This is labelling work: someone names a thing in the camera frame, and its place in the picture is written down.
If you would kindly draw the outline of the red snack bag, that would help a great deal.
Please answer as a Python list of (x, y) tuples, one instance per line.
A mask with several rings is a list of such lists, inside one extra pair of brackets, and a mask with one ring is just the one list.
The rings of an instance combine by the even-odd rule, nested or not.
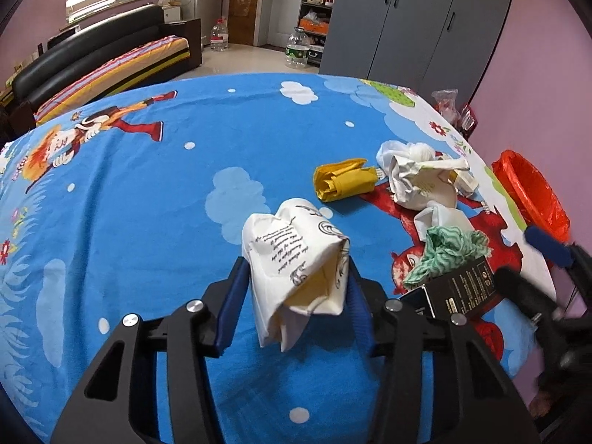
[(471, 106), (465, 104), (460, 113), (460, 120), (458, 121), (458, 128), (465, 139), (469, 139), (475, 128), (478, 125), (478, 119), (472, 111)]

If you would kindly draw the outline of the black cardboard box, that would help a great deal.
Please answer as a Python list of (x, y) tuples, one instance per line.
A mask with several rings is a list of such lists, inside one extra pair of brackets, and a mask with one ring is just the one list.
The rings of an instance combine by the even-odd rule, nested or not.
[(473, 260), (400, 297), (400, 301), (412, 306), (418, 314), (440, 320), (452, 314), (476, 319), (501, 300), (494, 285), (494, 273), (485, 258)]

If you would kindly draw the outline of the black leather sofa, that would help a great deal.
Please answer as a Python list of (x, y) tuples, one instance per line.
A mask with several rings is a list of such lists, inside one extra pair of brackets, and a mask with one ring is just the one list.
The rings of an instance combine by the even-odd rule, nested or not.
[(166, 23), (162, 7), (148, 4), (92, 24), (48, 49), (13, 79), (12, 105), (27, 103), (37, 110), (58, 91), (111, 59), (168, 36), (181, 37), (189, 44), (186, 71), (201, 64), (201, 20)]

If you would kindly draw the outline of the striped sofa cushion cover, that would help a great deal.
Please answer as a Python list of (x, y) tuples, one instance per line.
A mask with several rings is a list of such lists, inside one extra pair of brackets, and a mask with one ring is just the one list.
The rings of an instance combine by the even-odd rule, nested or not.
[(134, 48), (55, 92), (35, 111), (37, 125), (106, 96), (167, 81), (190, 69), (190, 41), (167, 36)]

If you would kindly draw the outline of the white paper wrapper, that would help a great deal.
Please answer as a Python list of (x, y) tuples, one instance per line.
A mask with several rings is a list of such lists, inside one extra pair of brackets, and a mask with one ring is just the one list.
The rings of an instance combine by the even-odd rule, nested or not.
[(457, 205), (458, 193), (448, 180), (453, 171), (468, 171), (465, 157), (441, 158), (428, 144), (388, 140), (376, 154), (388, 180), (393, 201), (406, 209), (422, 211), (429, 202), (446, 208)]

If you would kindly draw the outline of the small yellow white box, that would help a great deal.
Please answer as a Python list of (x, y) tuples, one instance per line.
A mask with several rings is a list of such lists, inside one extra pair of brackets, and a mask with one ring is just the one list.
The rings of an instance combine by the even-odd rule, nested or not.
[(450, 179), (457, 192), (466, 198), (473, 195), (479, 188), (479, 181), (469, 171), (455, 169), (451, 171)]

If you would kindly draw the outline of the grey wardrobe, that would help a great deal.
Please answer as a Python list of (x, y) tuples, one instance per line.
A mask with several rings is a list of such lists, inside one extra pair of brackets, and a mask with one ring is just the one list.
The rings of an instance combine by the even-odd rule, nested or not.
[(512, 0), (335, 0), (320, 71), (472, 100)]

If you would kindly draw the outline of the brown cardboard panel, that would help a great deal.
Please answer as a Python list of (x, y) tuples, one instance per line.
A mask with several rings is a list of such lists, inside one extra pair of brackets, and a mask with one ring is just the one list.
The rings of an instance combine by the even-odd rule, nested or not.
[(253, 45), (258, 0), (230, 0), (228, 27), (230, 42)]

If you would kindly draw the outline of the orange lined trash bin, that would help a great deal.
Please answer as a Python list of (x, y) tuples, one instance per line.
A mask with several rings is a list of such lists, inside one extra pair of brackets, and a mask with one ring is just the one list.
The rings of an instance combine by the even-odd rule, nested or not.
[(538, 226), (561, 243), (570, 239), (571, 222), (544, 175), (526, 157), (504, 150), (492, 164), (502, 187), (529, 226)]

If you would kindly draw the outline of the white printed paper bag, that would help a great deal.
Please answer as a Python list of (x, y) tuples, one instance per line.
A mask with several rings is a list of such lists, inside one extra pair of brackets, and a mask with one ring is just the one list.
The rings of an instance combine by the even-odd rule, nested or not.
[(287, 352), (311, 317), (342, 314), (349, 250), (349, 237), (306, 199), (287, 199), (273, 215), (249, 216), (242, 230), (242, 252), (251, 270), (262, 348), (277, 343)]

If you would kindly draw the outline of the yellow crumpled paper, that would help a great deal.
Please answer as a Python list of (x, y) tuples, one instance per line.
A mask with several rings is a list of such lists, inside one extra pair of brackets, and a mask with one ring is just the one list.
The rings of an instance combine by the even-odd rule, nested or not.
[(321, 202), (336, 202), (373, 191), (378, 182), (374, 167), (365, 158), (350, 158), (315, 168), (313, 186)]

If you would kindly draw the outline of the white paper packet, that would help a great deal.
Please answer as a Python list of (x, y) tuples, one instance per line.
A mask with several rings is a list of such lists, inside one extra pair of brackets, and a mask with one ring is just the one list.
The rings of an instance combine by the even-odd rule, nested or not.
[(455, 226), (464, 232), (475, 229), (462, 211), (433, 201), (428, 202), (427, 206), (416, 214), (413, 223), (418, 238), (423, 243), (426, 241), (427, 230), (435, 226), (445, 226), (446, 228)]

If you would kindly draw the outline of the blue cartoon tablecloth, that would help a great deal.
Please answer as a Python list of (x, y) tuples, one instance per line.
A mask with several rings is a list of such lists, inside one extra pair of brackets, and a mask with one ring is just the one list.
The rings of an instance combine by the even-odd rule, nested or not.
[[(238, 74), (106, 97), (1, 152), (1, 385), (42, 442), (120, 319), (168, 315), (228, 276), (251, 213), (304, 198), (350, 239), (363, 277), (390, 295), (423, 253), (389, 185), (323, 203), (313, 172), (382, 143), (466, 157), (478, 191), (457, 208), (556, 297), (524, 221), (479, 154), (412, 90), (348, 77)], [(260, 348), (250, 293), (232, 346), (208, 362), (228, 443), (363, 443), (381, 362), (351, 320), (314, 316), (298, 343)]]

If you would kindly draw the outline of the large water bottle green label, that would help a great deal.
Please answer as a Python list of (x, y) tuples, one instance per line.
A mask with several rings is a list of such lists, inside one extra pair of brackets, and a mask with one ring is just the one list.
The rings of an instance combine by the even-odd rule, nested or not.
[(310, 40), (302, 27), (296, 26), (285, 47), (286, 64), (290, 67), (305, 67), (308, 63)]

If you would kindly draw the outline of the green white mesh cloth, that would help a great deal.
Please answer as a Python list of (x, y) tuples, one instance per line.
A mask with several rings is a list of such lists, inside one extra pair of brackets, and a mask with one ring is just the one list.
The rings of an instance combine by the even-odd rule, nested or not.
[(423, 255), (404, 278), (403, 287), (413, 290), (473, 260), (487, 258), (491, 253), (490, 240), (481, 231), (433, 226), (425, 234)]

